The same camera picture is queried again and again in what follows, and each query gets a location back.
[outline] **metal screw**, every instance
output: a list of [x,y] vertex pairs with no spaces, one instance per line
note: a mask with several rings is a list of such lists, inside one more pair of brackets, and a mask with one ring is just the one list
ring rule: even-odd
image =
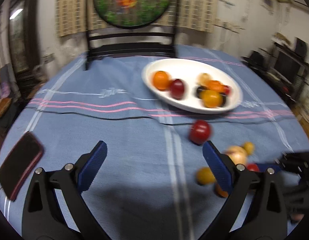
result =
[[71,171],[73,169],[73,164],[72,163],[68,163],[64,166],[64,168],[67,170],[67,171]]
[[274,169],[273,168],[268,168],[267,171],[268,171],[269,174],[274,174]]
[[40,174],[42,172],[42,168],[36,168],[34,172],[36,174]]
[[244,170],[245,170],[245,166],[244,166],[243,164],[238,164],[238,165],[237,165],[237,169],[238,169],[239,171],[244,171]]

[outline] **circular wall decoration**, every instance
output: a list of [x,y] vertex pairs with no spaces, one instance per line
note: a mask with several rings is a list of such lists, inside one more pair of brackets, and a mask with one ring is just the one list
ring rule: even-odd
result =
[[170,0],[93,0],[105,22],[121,29],[137,29],[158,20],[168,9]]

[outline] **white plate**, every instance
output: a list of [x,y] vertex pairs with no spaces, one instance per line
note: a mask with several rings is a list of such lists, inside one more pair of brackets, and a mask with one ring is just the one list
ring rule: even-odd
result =
[[[152,85],[152,77],[156,71],[168,72],[172,79],[182,79],[186,83],[185,94],[182,100],[176,100],[170,96],[169,91],[159,91]],[[200,73],[208,73],[213,80],[219,80],[224,85],[232,88],[230,96],[224,107],[206,108],[202,100],[196,98],[195,92],[198,87],[197,77]],[[142,79],[147,87],[166,103],[180,109],[198,114],[218,114],[236,108],[242,102],[242,91],[239,85],[223,71],[204,64],[202,62],[168,58],[154,61],[148,64],[142,72]]]

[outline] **goldfish painting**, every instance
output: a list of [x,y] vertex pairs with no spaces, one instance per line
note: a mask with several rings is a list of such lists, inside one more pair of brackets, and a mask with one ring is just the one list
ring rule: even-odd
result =
[[120,13],[127,13],[130,8],[136,6],[137,0],[115,0],[120,7]]

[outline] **ceiling light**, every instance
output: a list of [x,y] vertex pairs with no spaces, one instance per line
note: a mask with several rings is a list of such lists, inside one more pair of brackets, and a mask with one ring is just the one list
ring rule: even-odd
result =
[[14,14],[11,15],[10,20],[16,18],[16,16],[17,16],[22,10],[23,10],[23,9],[16,10],[16,11],[14,12]]

